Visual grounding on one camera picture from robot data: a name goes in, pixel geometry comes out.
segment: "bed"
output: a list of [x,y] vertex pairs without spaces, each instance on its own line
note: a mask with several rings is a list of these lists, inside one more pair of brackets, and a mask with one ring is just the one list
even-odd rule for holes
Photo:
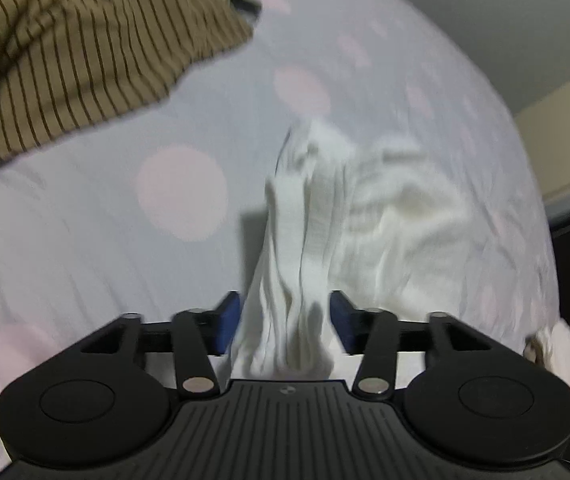
[[306,116],[362,143],[409,131],[469,200],[465,322],[521,351],[558,318],[540,193],[473,63],[404,0],[261,1],[254,39],[166,101],[0,168],[0,390],[120,313],[247,290],[265,176]]

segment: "beige wall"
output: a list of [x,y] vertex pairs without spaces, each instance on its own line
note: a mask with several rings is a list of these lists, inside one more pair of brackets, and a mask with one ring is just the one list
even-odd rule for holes
[[516,116],[543,198],[570,192],[570,82]]

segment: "crumpled white fabric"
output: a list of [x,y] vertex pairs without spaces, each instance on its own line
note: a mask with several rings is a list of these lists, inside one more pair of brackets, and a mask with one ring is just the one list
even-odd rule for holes
[[265,195],[233,378],[353,378],[358,363],[329,319],[331,290],[406,320],[458,314],[468,207],[413,140],[397,134],[361,149],[322,121],[297,124]]
[[542,348],[545,369],[570,387],[570,328],[567,323],[561,319],[551,327],[545,326],[534,338]]

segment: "bed sheet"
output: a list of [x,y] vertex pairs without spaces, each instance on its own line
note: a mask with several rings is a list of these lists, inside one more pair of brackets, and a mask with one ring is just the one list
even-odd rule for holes
[[265,176],[306,116],[363,144],[409,132],[465,195],[463,320],[520,350],[558,318],[542,200],[485,76],[404,0],[262,2],[254,40],[165,102],[0,169],[0,390],[120,313],[246,290]]

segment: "brown garment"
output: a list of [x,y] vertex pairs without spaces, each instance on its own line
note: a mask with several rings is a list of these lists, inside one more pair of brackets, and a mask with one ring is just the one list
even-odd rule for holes
[[225,0],[0,0],[0,161],[162,99],[251,34]]

